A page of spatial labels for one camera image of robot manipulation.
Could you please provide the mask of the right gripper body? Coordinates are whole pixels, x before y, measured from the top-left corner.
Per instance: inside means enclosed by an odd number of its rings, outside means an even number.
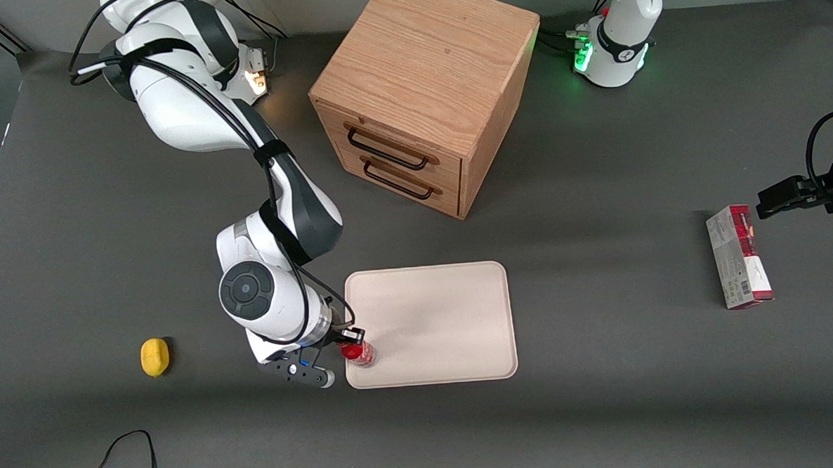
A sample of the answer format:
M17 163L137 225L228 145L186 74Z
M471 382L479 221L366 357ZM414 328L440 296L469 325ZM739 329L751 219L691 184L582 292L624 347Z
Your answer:
M343 332L343 322L330 323L326 327L317 325L311 332L307 332L300 338L301 342L301 364L312 367L319 358L319 354L328 344L336 341Z

